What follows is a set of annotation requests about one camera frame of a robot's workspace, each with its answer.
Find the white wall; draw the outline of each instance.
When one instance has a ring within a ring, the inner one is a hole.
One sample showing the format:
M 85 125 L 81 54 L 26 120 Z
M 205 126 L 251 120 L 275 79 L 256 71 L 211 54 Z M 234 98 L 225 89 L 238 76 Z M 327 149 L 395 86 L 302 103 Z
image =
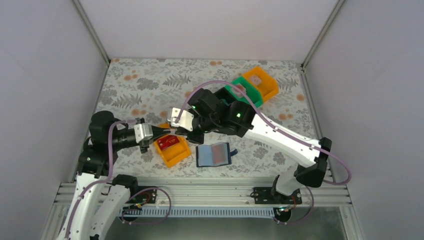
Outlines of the white wall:
M 80 0 L 110 58 L 302 62 L 337 0 Z
M 106 64 L 70 0 L 0 3 L 0 233 L 39 239 Z
M 306 67 L 368 240 L 423 239 L 423 13 L 422 0 L 348 0 Z

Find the table surface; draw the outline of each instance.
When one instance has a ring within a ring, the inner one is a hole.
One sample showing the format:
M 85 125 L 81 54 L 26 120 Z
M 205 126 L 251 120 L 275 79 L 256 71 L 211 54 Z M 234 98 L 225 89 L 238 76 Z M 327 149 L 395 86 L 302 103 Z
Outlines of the table surface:
M 111 111 L 121 120 L 144 118 L 147 123 L 165 123 L 171 107 L 180 108 L 190 92 L 210 80 L 232 81 L 256 66 L 278 81 L 278 95 L 260 110 L 270 119 L 306 137 L 315 137 L 310 112 L 297 66 L 290 61 L 112 59 L 96 111 Z M 223 87 L 207 87 L 212 92 Z M 232 164 L 196 167 L 195 144 L 191 156 L 168 168 L 152 145 L 145 154 L 138 147 L 123 149 L 113 173 L 137 177 L 275 177 L 291 172 L 297 163 L 289 156 L 258 141 L 217 133 L 205 135 L 204 144 L 228 142 L 238 154 Z

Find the green container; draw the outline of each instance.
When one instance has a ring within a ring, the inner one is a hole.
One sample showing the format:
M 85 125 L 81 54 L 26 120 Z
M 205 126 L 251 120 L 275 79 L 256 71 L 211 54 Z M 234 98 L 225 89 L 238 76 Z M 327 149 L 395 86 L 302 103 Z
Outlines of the green container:
M 245 89 L 246 89 L 246 94 L 247 96 L 250 98 L 250 100 L 252 100 L 252 102 L 254 103 L 254 105 L 259 108 L 264 102 L 262 101 L 262 96 L 261 93 L 254 87 L 252 86 L 244 77 L 238 77 L 236 78 L 234 81 L 231 82 L 234 85 L 240 84 L 242 85 Z M 234 92 L 233 92 L 233 88 L 231 86 L 225 86 L 225 89 L 228 90 L 228 92 L 231 93 L 231 95 L 242 102 L 245 103 L 249 103 L 247 101 L 247 99 L 244 96 L 238 97 Z

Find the orange tray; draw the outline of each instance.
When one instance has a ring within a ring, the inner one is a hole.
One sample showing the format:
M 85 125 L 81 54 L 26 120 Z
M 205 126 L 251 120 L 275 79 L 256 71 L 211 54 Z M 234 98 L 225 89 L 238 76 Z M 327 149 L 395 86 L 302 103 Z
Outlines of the orange tray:
M 255 85 L 250 78 L 256 75 L 262 80 L 258 85 Z M 256 66 L 252 70 L 242 75 L 252 86 L 254 86 L 262 96 L 262 102 L 265 103 L 270 98 L 274 97 L 279 93 L 277 81 L 268 75 L 261 67 Z
M 168 123 L 163 123 L 159 125 L 159 127 L 169 129 L 170 125 Z M 163 139 L 166 136 L 168 135 L 165 135 L 159 138 L 158 140 Z M 156 147 L 157 152 L 160 154 L 168 168 L 174 166 L 175 164 L 192 154 L 186 139 L 182 136 L 177 136 L 177 138 L 179 140 L 179 143 L 174 144 L 164 150 L 161 150 L 161 148 L 159 147 L 158 140 L 154 141 L 153 143 Z

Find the wire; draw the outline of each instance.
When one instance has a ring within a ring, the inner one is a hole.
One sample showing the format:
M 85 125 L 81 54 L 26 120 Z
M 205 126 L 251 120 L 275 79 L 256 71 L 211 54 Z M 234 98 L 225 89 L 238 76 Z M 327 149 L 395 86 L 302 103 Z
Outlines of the wire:
M 152 198 L 152 195 L 150 194 L 150 192 L 145 191 L 145 192 L 140 193 L 138 196 L 141 196 L 141 195 L 147 195 L 146 202 L 144 204 L 148 204 L 149 201 L 150 201 L 150 198 Z
M 100 194 L 103 195 L 103 196 L 109 195 L 109 193 L 111 192 L 111 188 L 112 188 L 112 186 L 109 186 L 109 190 L 107 190 L 107 193 L 101 192 Z
M 214 117 L 212 116 L 212 112 L 209 114 L 209 120 L 213 123 L 213 125 L 215 125 L 218 128 L 223 128 L 223 126 L 219 125 L 219 123 L 217 123 L 217 121 L 215 121 Z
M 109 180 L 112 179 L 112 174 L 113 174 L 113 170 L 114 170 L 114 152 L 113 152 L 113 149 L 112 149 L 112 134 L 114 132 L 115 126 L 118 125 L 118 124 L 126 124 L 126 123 L 131 124 L 131 123 L 135 123 L 135 122 L 136 122 L 136 120 L 121 120 L 121 121 L 116 121 L 116 122 L 114 122 L 110 125 L 109 132 L 108 132 L 108 135 L 107 135 L 107 150 L 108 150 L 108 153 L 109 153 L 109 173 L 108 173 L 106 179 L 94 181 L 94 182 L 88 184 L 82 190 L 81 194 L 78 196 L 75 204 L 73 205 L 72 210 L 70 211 L 69 220 L 68 220 L 67 225 L 66 225 L 66 232 L 65 232 L 65 238 L 66 239 L 68 239 L 69 235 L 71 234 L 70 230 L 71 230 L 72 222 L 74 220 L 75 213 L 77 212 L 78 205 L 80 205 L 80 202 L 84 197 L 84 194 L 86 194 L 86 192 L 92 186 L 94 186 L 96 184 L 106 184 L 106 183 L 108 183 Z
M 351 178 L 352 178 L 352 174 L 351 174 L 351 170 L 349 169 L 349 167 L 347 166 L 347 164 L 343 161 L 343 160 L 341 160 L 339 157 L 337 157 L 335 154 L 333 154 L 333 153 L 331 153 L 331 152 L 329 152 L 329 151 L 327 151 L 327 150 L 325 150 L 325 149 L 323 149 L 323 148 L 320 148 L 320 147 L 318 147 L 318 146 L 314 146 L 314 145 L 312 145 L 312 144 L 310 144 L 310 143 L 307 143 L 307 142 L 305 142 L 305 141 L 303 141 L 303 140 L 301 140 L 301 139 L 298 139 L 297 137 L 295 137 L 295 136 L 292 136 L 292 135 L 290 135 L 289 133 L 287 133 L 287 132 L 285 132 L 285 131 L 283 131 L 283 130 L 281 130 L 281 129 L 279 129 L 278 127 L 276 127 L 274 124 L 272 124 L 271 123 L 271 121 L 269 121 L 262 113 L 261 113 L 261 111 L 259 111 L 259 109 L 255 106 L 255 104 L 252 102 L 252 100 L 248 97 L 248 95 L 245 93 L 245 92 L 243 92 L 242 90 L 240 90 L 237 86 L 235 86 L 234 84 L 232 84 L 232 83 L 229 83 L 229 82 L 226 82 L 226 81 L 222 81 L 222 80 L 213 80 L 213 81 L 208 81 L 208 82 L 205 82 L 205 83 L 203 83 L 203 84 L 201 84 L 201 85 L 199 85 L 198 87 L 196 87 L 191 93 L 190 93 L 190 95 L 188 95 L 188 97 L 185 99 L 185 101 L 184 101 L 184 103 L 182 104 L 182 106 L 181 106 L 181 111 L 179 111 L 179 114 L 178 114 L 178 116 L 176 117 L 176 120 L 175 120 L 175 122 L 176 123 L 178 123 L 179 121 L 180 121 L 180 118 L 181 118 L 181 115 L 183 114 L 183 110 L 186 108 L 186 106 L 187 106 L 187 103 L 189 102 L 189 100 L 193 97 L 193 95 L 197 92 L 197 91 L 199 91 L 201 88 L 203 88 L 203 87 L 205 87 L 205 86 L 208 86 L 208 85 L 211 85 L 211 84 L 225 84 L 225 85 L 228 85 L 228 86 L 231 86 L 233 89 L 235 89 L 236 91 L 238 91 L 239 93 L 241 93 L 242 95 L 243 95 L 243 97 L 245 97 L 246 98 L 246 100 L 249 102 L 249 104 L 252 106 L 252 108 L 254 109 L 254 111 L 256 112 L 256 114 L 268 125 L 268 126 L 270 126 L 271 128 L 273 128 L 275 131 L 277 131 L 277 132 L 279 132 L 280 134 L 282 134 L 282 135 L 284 135 L 285 137 L 287 137 L 287 138 L 289 138 L 289 139 L 291 139 L 291 140 L 293 140 L 293 141 L 295 141 L 295 142 L 297 142 L 297 143 L 299 143 L 299 144 L 302 144 L 302 145 L 304 145 L 304 146 L 306 146 L 306 147 L 308 147 L 308 148 L 313 148 L 313 149 L 315 149 L 315 150 L 318 150 L 318 151 L 320 151 L 321 153 L 324 153 L 324 154 L 327 154 L 328 156 L 330 156 L 330 157 L 332 157 L 332 158 L 334 158 L 337 162 L 339 162 L 345 169 L 346 169 L 346 171 L 347 171 L 347 179 L 346 180 L 344 180 L 344 181 L 342 181 L 342 182 L 333 182 L 333 181 L 327 181 L 327 180 L 324 180 L 323 182 L 324 183 L 327 183 L 327 184 L 331 184 L 331 185 L 346 185 L 348 182 L 350 182 L 351 181 Z
M 298 204 L 296 203 L 296 199 L 295 199 L 295 197 L 294 197 L 293 195 L 290 195 L 290 197 L 291 197 L 291 199 L 293 200 L 293 208 L 291 209 L 291 210 L 293 210 L 293 209 L 295 209 L 295 208 L 296 208 L 296 206 L 297 206 Z
M 315 205 L 314 195 L 312 194 L 312 191 L 311 191 L 311 189 L 308 186 L 305 186 L 305 187 L 309 191 L 310 198 L 311 198 L 309 211 L 307 211 L 307 213 L 306 213 L 306 215 L 304 217 L 302 217 L 301 219 L 299 219 L 297 221 L 283 222 L 284 225 L 299 224 L 299 223 L 305 221 L 312 214 L 312 212 L 314 211 L 314 205 Z M 281 223 L 275 216 L 273 216 L 272 219 L 274 219 L 274 221 L 276 221 L 277 224 L 280 224 Z
M 153 221 L 153 222 L 132 222 L 132 221 L 124 220 L 124 215 L 125 215 L 127 212 L 129 212 L 129 211 L 133 211 L 134 209 L 126 209 L 126 210 L 122 211 L 122 214 L 121 214 L 121 220 L 122 220 L 122 223 L 130 224 L 130 225 L 156 225 L 156 224 L 160 224 L 160 223 L 162 223 L 163 221 L 165 221 L 165 220 L 168 218 L 168 216 L 171 214 L 171 208 L 172 208 L 171 197 L 170 197 L 170 195 L 169 195 L 169 194 L 168 194 L 165 190 L 163 190 L 162 188 L 159 188 L 159 187 L 148 187 L 148 188 L 145 188 L 145 189 L 143 189 L 143 190 L 141 190 L 141 191 L 137 192 L 137 193 L 136 193 L 136 194 L 134 194 L 133 196 L 131 196 L 131 197 L 129 198 L 129 200 L 128 200 L 128 201 L 130 201 L 130 200 L 132 200 L 133 198 L 137 197 L 137 196 L 138 196 L 138 195 L 140 195 L 141 193 L 144 193 L 144 192 L 149 191 L 149 190 L 158 190 L 158 191 L 161 191 L 162 193 L 164 193 L 164 194 L 166 195 L 166 197 L 167 197 L 167 198 L 168 198 L 168 200 L 169 200 L 169 209 L 168 209 L 168 211 L 166 212 L 166 215 L 165 215 L 162 219 L 160 219 L 160 220 L 158 220 L 158 221 Z

